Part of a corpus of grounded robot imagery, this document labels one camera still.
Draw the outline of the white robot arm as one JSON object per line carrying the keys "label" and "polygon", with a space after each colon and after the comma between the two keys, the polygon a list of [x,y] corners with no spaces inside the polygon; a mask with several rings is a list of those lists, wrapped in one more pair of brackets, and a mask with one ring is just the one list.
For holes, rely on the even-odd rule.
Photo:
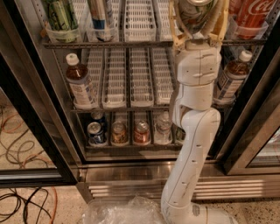
{"label": "white robot arm", "polygon": [[161,213],[167,224],[238,224],[223,210],[192,202],[221,123],[221,114],[212,102],[228,5],[229,0],[169,3],[176,77],[169,111],[173,123],[185,132],[185,140],[161,196]]}

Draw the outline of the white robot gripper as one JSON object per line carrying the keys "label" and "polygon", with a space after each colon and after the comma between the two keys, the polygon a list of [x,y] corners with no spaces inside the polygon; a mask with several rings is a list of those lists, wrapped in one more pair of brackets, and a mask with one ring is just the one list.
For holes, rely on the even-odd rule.
{"label": "white robot gripper", "polygon": [[202,28],[207,42],[187,42],[192,34],[179,15],[179,0],[169,0],[170,31],[175,56],[175,71],[179,83],[186,86],[203,86],[218,76],[221,64],[221,45],[228,27],[229,0],[217,0]]}

